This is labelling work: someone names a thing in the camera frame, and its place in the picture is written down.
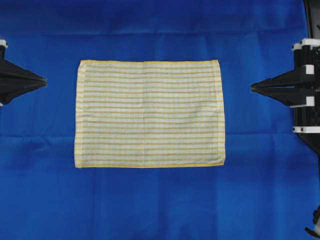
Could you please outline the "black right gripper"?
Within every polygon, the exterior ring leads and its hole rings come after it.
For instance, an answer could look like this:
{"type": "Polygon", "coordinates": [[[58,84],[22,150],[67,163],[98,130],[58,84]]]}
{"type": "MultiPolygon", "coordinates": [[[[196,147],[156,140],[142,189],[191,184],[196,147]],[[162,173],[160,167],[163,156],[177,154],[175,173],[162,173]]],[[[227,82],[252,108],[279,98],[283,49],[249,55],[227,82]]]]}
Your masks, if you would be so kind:
{"type": "Polygon", "coordinates": [[[254,83],[251,91],[293,108],[295,133],[319,133],[320,41],[304,38],[292,50],[294,70],[254,83]]]}

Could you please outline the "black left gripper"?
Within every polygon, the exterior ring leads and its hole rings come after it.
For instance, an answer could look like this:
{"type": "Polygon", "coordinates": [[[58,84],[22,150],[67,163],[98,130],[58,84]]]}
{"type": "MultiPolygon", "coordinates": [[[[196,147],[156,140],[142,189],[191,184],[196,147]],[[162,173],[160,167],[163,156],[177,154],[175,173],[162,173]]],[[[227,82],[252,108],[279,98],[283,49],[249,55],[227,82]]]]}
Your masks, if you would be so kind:
{"type": "Polygon", "coordinates": [[[5,60],[8,43],[0,39],[0,103],[9,104],[14,98],[47,86],[47,80],[29,70],[5,60]]]}

